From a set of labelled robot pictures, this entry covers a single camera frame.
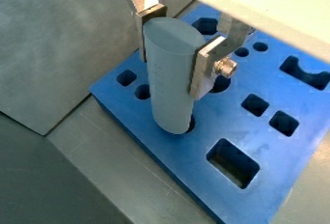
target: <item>rectangular hole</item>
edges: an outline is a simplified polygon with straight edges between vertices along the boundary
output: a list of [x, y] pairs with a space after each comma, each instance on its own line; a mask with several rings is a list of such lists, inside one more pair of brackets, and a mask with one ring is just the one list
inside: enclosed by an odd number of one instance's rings
[[130, 84], [130, 82], [134, 81], [134, 79], [136, 79], [136, 74], [130, 70], [125, 70], [124, 72], [121, 72], [116, 78], [117, 82], [124, 87], [126, 87], [128, 84]]
[[241, 105], [244, 110], [247, 110], [252, 115], [260, 117], [267, 110], [269, 104], [264, 102], [259, 97], [255, 95], [248, 95], [247, 98], [243, 100]]
[[228, 140], [219, 140], [205, 158], [239, 188], [247, 188], [260, 168]]
[[277, 111], [275, 112], [269, 120], [269, 125], [281, 134], [284, 134], [285, 136], [291, 136], [296, 127], [299, 126], [299, 122], [291, 116], [288, 116], [284, 112]]

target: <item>white cylinder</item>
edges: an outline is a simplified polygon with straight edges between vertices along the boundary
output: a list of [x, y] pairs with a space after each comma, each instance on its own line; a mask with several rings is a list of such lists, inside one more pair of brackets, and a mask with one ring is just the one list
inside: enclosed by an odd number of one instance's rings
[[189, 83], [203, 36], [185, 22], [167, 17], [151, 19], [143, 33], [153, 119], [167, 132], [181, 134], [191, 122]]

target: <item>screw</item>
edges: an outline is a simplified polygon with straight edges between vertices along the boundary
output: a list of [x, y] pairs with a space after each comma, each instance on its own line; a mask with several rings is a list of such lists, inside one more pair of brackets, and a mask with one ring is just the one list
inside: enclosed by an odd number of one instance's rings
[[224, 57], [213, 63], [213, 71], [227, 79], [232, 77], [237, 69], [237, 63], [231, 59], [229, 56]]

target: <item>metal bracket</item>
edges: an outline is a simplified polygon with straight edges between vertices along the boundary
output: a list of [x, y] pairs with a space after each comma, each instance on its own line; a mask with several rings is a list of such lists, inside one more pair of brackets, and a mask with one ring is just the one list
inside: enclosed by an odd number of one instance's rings
[[225, 14], [220, 15], [217, 31], [227, 37], [216, 36], [196, 51], [196, 62], [192, 74], [189, 95], [200, 99], [213, 86], [217, 75], [229, 78], [237, 68], [231, 60], [231, 53], [249, 39], [251, 27]]
[[[159, 0], [129, 0], [129, 4], [134, 11], [140, 59], [147, 62], [143, 25], [151, 18], [165, 16], [167, 7], [159, 3]], [[248, 25], [225, 14], [220, 15], [216, 29], [227, 37], [216, 36], [196, 52], [189, 86], [189, 95], [195, 99], [200, 99], [211, 90], [219, 74], [227, 78], [232, 76], [237, 64], [231, 60], [231, 53], [243, 44], [251, 30]]]
[[159, 0], [129, 0], [129, 5], [134, 11], [140, 59], [147, 62], [143, 25], [151, 18], [165, 16], [167, 7], [159, 3]]

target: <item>gray surface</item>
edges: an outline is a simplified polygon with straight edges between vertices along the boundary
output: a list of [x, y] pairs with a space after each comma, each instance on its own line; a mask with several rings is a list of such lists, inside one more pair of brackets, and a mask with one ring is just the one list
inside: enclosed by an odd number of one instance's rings
[[212, 223], [93, 98], [49, 139], [133, 223]]
[[[49, 139], [133, 223], [212, 223], [92, 98]], [[328, 155], [330, 133], [275, 215], [275, 224], [330, 223]]]
[[0, 34], [0, 111], [45, 134], [136, 48], [128, 2], [0, 0]]
[[330, 132], [275, 215], [273, 224], [330, 223]]
[[1, 114], [0, 223], [129, 223], [52, 143]]

